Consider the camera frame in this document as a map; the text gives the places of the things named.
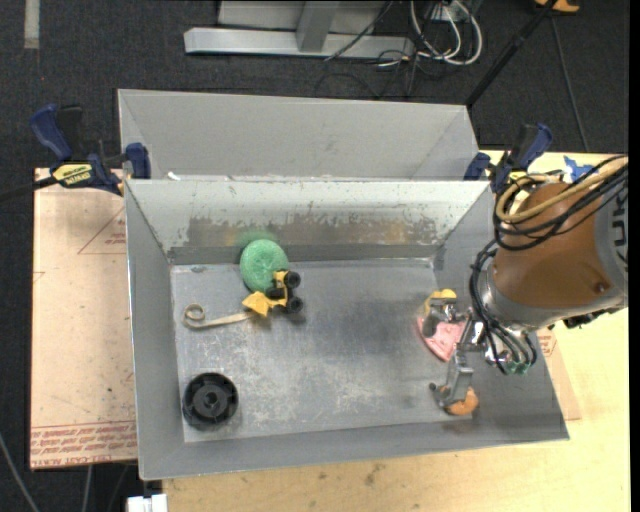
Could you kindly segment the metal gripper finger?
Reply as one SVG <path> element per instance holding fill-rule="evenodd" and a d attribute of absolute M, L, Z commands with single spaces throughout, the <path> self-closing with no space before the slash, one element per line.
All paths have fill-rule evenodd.
<path fill-rule="evenodd" d="M 473 373 L 474 370 L 467 364 L 466 355 L 455 351 L 448 363 L 446 382 L 442 385 L 435 382 L 429 384 L 436 403 L 439 406 L 453 406 L 465 401 Z"/>
<path fill-rule="evenodd" d="M 441 323 L 459 325 L 467 320 L 467 314 L 460 312 L 455 302 L 426 302 L 424 311 L 421 327 L 424 337 L 434 337 Z"/>

